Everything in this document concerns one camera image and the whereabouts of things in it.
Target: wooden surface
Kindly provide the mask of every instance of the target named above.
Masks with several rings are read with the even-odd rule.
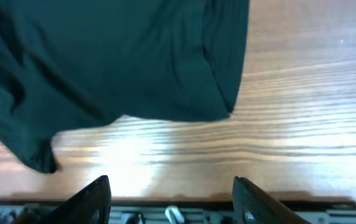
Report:
[[[229,200],[238,175],[281,199],[356,200],[356,1],[252,0],[229,120],[123,117],[54,146],[63,170],[43,175],[0,145],[0,196],[68,198],[107,174],[114,197]]]

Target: dark green cloth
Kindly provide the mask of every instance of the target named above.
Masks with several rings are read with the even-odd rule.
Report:
[[[249,0],[0,0],[0,141],[55,172],[59,131],[229,117]]]

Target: garment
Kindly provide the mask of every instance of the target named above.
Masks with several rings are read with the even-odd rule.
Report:
[[[248,0],[0,0],[0,141],[56,170],[59,131],[126,114],[216,121],[235,105]]]

